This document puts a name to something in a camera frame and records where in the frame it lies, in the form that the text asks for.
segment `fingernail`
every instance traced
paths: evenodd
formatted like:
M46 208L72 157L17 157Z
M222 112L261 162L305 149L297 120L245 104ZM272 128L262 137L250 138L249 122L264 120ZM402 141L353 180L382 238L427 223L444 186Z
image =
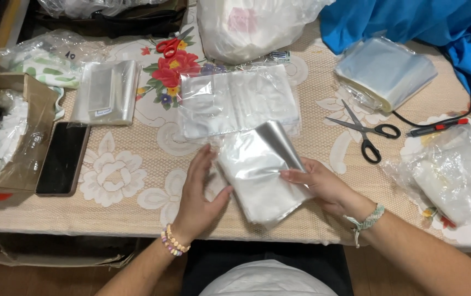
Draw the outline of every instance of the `fingernail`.
M283 177L284 179L286 180L290 179L290 171L279 171L279 173L281 174L281 177Z

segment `smartphone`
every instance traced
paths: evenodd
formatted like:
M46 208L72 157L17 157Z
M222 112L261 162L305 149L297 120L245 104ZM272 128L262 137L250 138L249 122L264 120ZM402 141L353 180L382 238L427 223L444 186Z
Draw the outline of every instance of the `smartphone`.
M91 128L55 125L35 193L39 197L71 197L76 192Z

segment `blue fabric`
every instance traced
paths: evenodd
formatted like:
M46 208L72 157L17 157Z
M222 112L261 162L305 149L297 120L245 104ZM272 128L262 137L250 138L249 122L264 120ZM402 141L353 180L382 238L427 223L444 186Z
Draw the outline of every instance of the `blue fabric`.
M451 57L456 76L469 91L470 0L337 0L320 12L321 36L335 54L364 36L386 30L395 42L418 38Z

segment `floral tablecloth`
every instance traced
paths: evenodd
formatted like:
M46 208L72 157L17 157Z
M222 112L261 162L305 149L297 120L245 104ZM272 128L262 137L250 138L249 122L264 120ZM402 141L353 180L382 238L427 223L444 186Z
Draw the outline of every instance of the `floral tablecloth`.
M109 46L108 60L136 59L143 64L136 97L134 123L128 127L94 127L85 153L77 192L70 198L13 196L0 201L0 231L53 234L92 234L115 236L156 236L179 209L180 192L186 170L199 145L184 142L176 122L179 101L178 72L205 65L197 31L195 8L186 16L183 30L195 30L180 44L172 58L156 52L160 40L140 39ZM469 96L453 69L436 50L416 43L408 46L426 54L439 76L404 104L399 112L414 121L433 122L466 110ZM456 246L471 247L471 225L452 228L450 223L426 202L410 201L377 165L366 162L360 152L361 134L328 119L352 122L341 103L349 100L334 82L337 63L321 42L318 21L308 24L293 45L291 63L286 69L297 84L302 113L301 136L293 144L302 156L321 161L358 192L381 202L410 224ZM66 120L76 91L67 91L62 102ZM388 114L369 114L354 107L365 125L381 122L397 125L403 132L409 126ZM408 153L423 146L427 138L388 140L372 136L382 157ZM215 174L206 190L213 198L223 187ZM246 222L235 200L205 233L210 239L297 241L352 244L352 233L337 217L323 213L307 202L271 231Z

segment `cardboard box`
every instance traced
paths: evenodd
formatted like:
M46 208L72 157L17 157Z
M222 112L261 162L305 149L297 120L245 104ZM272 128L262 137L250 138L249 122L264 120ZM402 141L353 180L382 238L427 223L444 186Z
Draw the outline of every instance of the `cardboard box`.
M58 94L25 73L0 73L0 89L23 92L28 103L27 131L0 173L0 193L34 192L47 153Z
M140 238L0 233L0 264L121 268L146 244Z

